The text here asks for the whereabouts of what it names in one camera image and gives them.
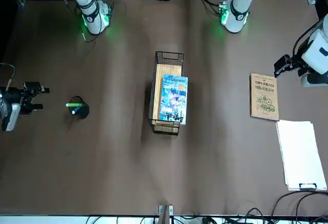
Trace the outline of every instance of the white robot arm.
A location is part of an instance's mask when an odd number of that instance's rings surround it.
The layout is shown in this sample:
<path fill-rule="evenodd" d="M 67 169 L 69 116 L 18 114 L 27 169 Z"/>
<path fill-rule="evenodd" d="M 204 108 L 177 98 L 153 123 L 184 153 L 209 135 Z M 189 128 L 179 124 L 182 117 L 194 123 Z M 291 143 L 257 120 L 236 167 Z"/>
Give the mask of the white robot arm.
<path fill-rule="evenodd" d="M 232 33 L 238 33 L 246 23 L 253 0 L 227 0 L 227 11 L 222 24 Z"/>
<path fill-rule="evenodd" d="M 76 0 L 91 34 L 100 34 L 110 25 L 111 8 L 101 0 Z"/>
<path fill-rule="evenodd" d="M 298 42 L 310 33 L 297 52 Z M 285 71 L 298 69 L 305 87 L 328 86 L 328 15 L 306 30 L 296 41 L 293 55 L 284 55 L 274 64 L 275 77 Z"/>

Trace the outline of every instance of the brown book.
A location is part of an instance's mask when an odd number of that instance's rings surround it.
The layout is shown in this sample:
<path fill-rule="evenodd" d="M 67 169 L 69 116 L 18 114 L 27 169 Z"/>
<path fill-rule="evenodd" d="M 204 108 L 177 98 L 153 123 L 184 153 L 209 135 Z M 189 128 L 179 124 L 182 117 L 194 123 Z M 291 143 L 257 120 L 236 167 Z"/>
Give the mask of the brown book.
<path fill-rule="evenodd" d="M 275 77 L 251 74 L 251 116 L 279 120 L 277 80 Z"/>

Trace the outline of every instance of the brown tabletop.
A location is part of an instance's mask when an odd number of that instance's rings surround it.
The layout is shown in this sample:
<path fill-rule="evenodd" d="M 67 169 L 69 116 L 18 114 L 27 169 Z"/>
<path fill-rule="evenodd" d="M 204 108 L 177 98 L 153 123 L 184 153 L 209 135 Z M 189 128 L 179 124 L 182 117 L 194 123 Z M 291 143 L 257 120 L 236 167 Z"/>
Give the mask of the brown tabletop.
<path fill-rule="evenodd" d="M 269 214 L 288 192 L 273 121 L 251 118 L 249 75 L 273 75 L 317 15 L 306 0 L 254 0 L 248 23 L 230 34 L 200 0 L 116 1 L 112 27 L 86 44 L 63 2 L 29 1 L 17 13 L 4 60 L 13 85 L 40 81 L 44 110 L 0 134 L 0 212 L 29 214 Z M 178 137 L 152 133 L 145 91 L 155 51 L 183 52 L 187 125 Z M 80 95 L 90 116 L 65 107 Z M 281 119 L 309 120 L 328 175 L 328 89 L 304 88 L 297 72 L 278 78 Z M 297 197 L 278 215 L 293 215 Z M 321 196 L 300 215 L 321 215 Z"/>

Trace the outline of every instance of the wire basket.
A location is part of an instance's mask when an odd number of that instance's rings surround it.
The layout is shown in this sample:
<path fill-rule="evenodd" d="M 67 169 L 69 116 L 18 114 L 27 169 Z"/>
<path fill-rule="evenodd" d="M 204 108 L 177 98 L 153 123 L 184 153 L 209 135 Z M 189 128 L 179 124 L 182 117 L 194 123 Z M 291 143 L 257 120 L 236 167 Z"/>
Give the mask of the wire basket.
<path fill-rule="evenodd" d="M 182 75 L 183 53 L 156 51 L 153 69 L 152 90 L 149 106 L 149 121 L 154 133 L 178 135 L 180 122 L 160 120 L 162 77 L 164 74 Z"/>

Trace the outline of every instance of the wooden board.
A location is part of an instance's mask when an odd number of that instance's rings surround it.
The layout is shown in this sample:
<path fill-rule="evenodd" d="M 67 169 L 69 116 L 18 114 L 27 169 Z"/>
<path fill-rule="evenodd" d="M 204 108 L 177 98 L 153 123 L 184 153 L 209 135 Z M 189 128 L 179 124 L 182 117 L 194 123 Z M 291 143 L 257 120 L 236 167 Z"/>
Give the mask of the wooden board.
<path fill-rule="evenodd" d="M 251 74 L 251 116 L 279 120 L 277 80 L 275 77 Z"/>
<path fill-rule="evenodd" d="M 159 105 L 162 93 L 162 80 L 165 74 L 172 74 L 181 76 L 182 66 L 179 65 L 168 65 L 168 64 L 157 64 L 156 67 L 156 81 L 155 81 L 155 92 L 154 92 L 154 108 L 153 108 L 153 119 L 159 119 Z"/>

